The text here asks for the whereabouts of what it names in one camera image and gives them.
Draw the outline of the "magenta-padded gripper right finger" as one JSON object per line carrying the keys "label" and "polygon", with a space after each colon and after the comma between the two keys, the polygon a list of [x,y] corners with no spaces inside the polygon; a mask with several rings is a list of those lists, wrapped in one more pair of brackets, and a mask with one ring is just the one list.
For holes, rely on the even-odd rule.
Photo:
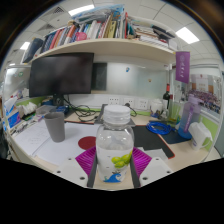
{"label": "magenta-padded gripper right finger", "polygon": [[160,157],[151,158],[138,148],[133,149],[130,170],[135,188],[143,187],[172,173]]}

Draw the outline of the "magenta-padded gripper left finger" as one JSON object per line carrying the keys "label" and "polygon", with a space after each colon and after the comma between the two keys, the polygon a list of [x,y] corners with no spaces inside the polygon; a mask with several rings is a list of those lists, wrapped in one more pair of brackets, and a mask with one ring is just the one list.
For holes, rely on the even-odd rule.
{"label": "magenta-padded gripper left finger", "polygon": [[96,169],[96,148],[92,147],[76,158],[65,160],[54,174],[78,186],[92,188],[95,182]]}

